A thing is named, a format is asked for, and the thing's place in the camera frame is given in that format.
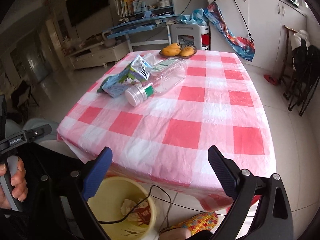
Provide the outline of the person's left hand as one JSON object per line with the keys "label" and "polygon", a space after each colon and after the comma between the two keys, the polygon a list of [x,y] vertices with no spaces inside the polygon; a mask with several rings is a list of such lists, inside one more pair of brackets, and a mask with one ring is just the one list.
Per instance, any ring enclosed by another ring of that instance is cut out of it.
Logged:
{"label": "person's left hand", "polygon": [[[12,196],[19,202],[23,202],[28,194],[27,182],[25,179],[26,170],[24,168],[24,163],[21,158],[18,158],[17,171],[11,176],[11,185],[14,187],[12,191]],[[1,189],[1,208],[11,209],[10,204]]]}

